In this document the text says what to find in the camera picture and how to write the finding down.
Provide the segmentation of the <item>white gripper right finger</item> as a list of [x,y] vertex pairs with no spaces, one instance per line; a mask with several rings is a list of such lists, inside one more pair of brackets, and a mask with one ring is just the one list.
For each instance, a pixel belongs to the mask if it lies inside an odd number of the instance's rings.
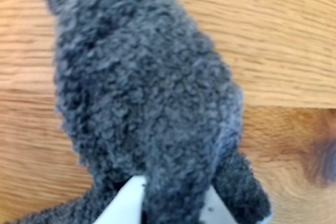
[[236,224],[236,220],[229,212],[213,186],[206,193],[199,223],[203,224]]

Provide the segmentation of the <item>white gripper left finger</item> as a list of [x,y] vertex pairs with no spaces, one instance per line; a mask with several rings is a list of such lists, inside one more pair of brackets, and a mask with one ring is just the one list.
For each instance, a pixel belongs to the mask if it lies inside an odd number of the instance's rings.
[[95,220],[96,224],[139,224],[144,223],[142,200],[146,180],[144,176],[133,176],[118,191],[102,214]]

